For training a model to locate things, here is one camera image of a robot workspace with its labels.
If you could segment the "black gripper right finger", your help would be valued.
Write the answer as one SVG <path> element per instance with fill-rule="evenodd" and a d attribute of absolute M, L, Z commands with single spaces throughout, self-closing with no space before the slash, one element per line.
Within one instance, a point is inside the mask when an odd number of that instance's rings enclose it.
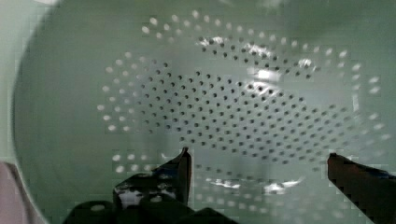
<path fill-rule="evenodd" d="M 328 179 L 374 224 L 395 224 L 395 176 L 331 153 Z"/>

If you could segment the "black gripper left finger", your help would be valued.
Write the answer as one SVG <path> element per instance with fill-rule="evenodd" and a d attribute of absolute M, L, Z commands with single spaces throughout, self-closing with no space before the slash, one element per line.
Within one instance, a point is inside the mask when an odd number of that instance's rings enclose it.
<path fill-rule="evenodd" d="M 112 200 L 73 208 L 63 224 L 238 224 L 222 213 L 188 206 L 191 155 L 187 147 L 149 174 L 135 174 L 112 190 Z"/>

